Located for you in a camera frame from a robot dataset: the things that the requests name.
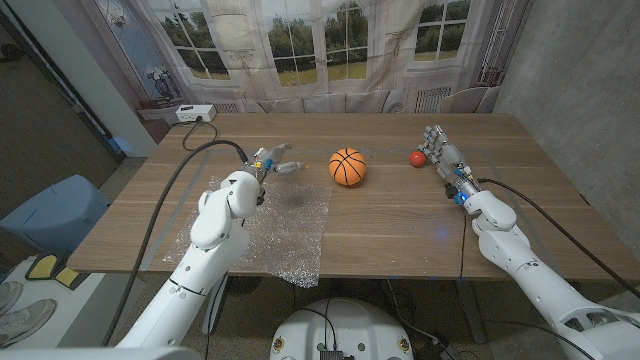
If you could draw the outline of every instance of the power strip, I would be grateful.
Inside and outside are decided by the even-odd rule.
[[[216,114],[217,112],[213,105],[182,105],[176,111],[180,122],[198,121],[199,116],[202,117],[200,121],[211,122],[216,117]]]

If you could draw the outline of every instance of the blue bin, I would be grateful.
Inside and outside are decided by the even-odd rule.
[[[72,253],[107,211],[109,201],[80,175],[52,185],[0,221],[39,251]]]

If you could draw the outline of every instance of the grass field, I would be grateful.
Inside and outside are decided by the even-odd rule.
[[[438,60],[451,59],[456,56],[458,56],[458,50],[440,51],[440,59]],[[435,59],[436,59],[435,51],[416,53],[416,55],[413,57],[413,60],[415,61],[433,61]]]
[[[191,74],[193,74],[193,77],[197,77],[198,79],[209,78],[206,72],[194,70],[192,68],[189,68],[189,69],[191,70]],[[216,74],[216,73],[210,73],[210,74],[213,80],[231,80],[231,76],[229,76],[229,74]]]
[[[327,67],[329,72],[329,81],[344,80],[347,78],[347,64],[334,65]],[[318,82],[318,72],[316,69],[299,71],[300,83],[298,83],[298,77],[295,71],[284,71],[278,73],[281,86],[296,86],[315,84]],[[366,79],[367,77],[367,62],[359,62],[349,64],[349,79]]]

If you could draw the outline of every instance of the red ball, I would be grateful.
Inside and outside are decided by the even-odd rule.
[[[427,162],[427,157],[422,151],[414,151],[409,155],[409,162],[415,167],[420,167]]]

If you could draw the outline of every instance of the shoe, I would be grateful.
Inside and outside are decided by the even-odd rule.
[[[0,284],[0,315],[4,315],[18,301],[22,293],[22,284],[8,281]]]
[[[0,316],[0,347],[17,343],[38,331],[56,309],[56,301],[36,301],[26,308]]]

